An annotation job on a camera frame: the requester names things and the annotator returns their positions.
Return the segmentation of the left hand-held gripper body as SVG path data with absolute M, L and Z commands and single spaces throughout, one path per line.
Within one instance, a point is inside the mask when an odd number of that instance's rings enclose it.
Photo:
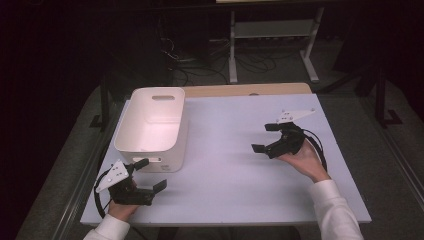
M 109 170 L 105 171 L 97 180 L 94 192 L 99 194 L 108 190 L 111 199 L 121 205 L 152 204 L 155 193 L 151 189 L 138 188 L 133 182 L 134 163 L 124 164 L 117 160 Z

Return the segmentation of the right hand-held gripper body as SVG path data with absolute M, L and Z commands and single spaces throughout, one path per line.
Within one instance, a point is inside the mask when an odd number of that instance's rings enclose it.
M 306 135 L 304 130 L 295 124 L 295 121 L 314 113 L 314 109 L 282 111 L 274 122 L 281 126 L 281 130 L 278 131 L 281 133 L 280 139 L 267 145 L 265 154 L 270 159 L 286 153 L 296 154 L 302 147 Z

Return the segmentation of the white plastic bin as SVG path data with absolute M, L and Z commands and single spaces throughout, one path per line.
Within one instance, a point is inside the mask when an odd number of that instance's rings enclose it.
M 143 172 L 176 172 L 184 162 L 188 127 L 182 88 L 139 88 L 121 116 L 114 146 L 129 163 L 148 159 Z

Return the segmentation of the person's left hand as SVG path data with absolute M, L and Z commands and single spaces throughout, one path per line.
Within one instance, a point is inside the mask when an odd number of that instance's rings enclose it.
M 138 208 L 138 205 L 121 205 L 117 204 L 113 199 L 111 199 L 109 203 L 108 214 L 118 220 L 127 222 Z

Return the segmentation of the person's right hand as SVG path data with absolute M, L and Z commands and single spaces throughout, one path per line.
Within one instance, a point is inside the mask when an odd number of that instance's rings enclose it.
M 313 183 L 331 179 L 324 169 L 315 148 L 308 140 L 303 142 L 302 147 L 296 154 L 286 153 L 279 156 L 278 160 L 290 164 L 298 172 L 310 178 Z

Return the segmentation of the white table board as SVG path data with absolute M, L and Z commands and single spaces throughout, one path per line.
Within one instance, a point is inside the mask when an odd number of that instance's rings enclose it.
M 310 180 L 285 162 L 256 154 L 255 144 L 279 137 L 264 126 L 284 111 L 306 110 L 297 125 L 321 140 L 328 172 L 357 220 L 370 214 L 346 166 L 321 104 L 314 94 L 189 98 L 185 159 L 174 173 L 137 172 L 149 188 L 166 181 L 153 203 L 140 207 L 135 226 L 295 225 L 316 220 Z

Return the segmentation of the wooden table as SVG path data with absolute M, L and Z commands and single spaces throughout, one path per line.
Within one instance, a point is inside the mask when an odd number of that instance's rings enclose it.
M 254 95 L 311 94 L 306 83 L 270 83 L 183 87 L 187 98 Z

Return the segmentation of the black stand leg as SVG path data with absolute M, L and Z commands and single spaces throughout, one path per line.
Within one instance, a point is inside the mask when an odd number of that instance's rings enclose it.
M 103 76 L 100 81 L 100 107 L 101 112 L 93 117 L 90 127 L 99 128 L 103 132 L 110 120 L 110 99 L 106 76 Z
M 376 77 L 375 118 L 383 129 L 386 129 L 389 125 L 402 124 L 402 120 L 394 110 L 385 108 L 385 100 L 386 78 L 384 77 L 383 70 L 378 68 Z

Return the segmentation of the metal floor rail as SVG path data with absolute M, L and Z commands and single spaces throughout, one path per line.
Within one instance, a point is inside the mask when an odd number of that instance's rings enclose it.
M 395 162 L 400 168 L 401 174 L 405 178 L 414 197 L 416 198 L 416 201 L 424 209 L 424 184 L 420 181 L 416 172 L 408 162 L 406 155 L 397 144 L 396 138 L 388 130 L 388 127 L 391 125 L 402 125 L 402 120 L 396 112 L 391 109 L 384 110 L 383 118 L 379 119 L 375 113 L 374 105 L 368 99 L 361 99 L 361 104 L 366 113 L 372 118 L 374 124 L 377 126 L 377 130 L 393 154 Z
M 83 114 L 78 118 L 61 158 L 60 183 L 64 183 L 68 194 L 52 240 L 71 240 L 73 236 L 84 236 L 87 232 L 89 226 L 81 224 L 80 219 L 116 124 L 115 112 L 106 124 L 99 114 Z

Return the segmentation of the white metal desk frame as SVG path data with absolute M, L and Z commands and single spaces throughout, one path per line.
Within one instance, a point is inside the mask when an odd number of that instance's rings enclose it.
M 318 83 L 319 77 L 315 71 L 310 55 L 324 14 L 324 7 L 316 10 L 315 16 L 308 19 L 293 20 L 241 20 L 237 19 L 235 10 L 230 14 L 230 47 L 229 47 L 229 78 L 231 84 L 236 84 L 237 67 L 235 58 L 235 40 L 252 38 L 307 37 L 307 45 L 299 51 L 303 65 L 312 83 Z

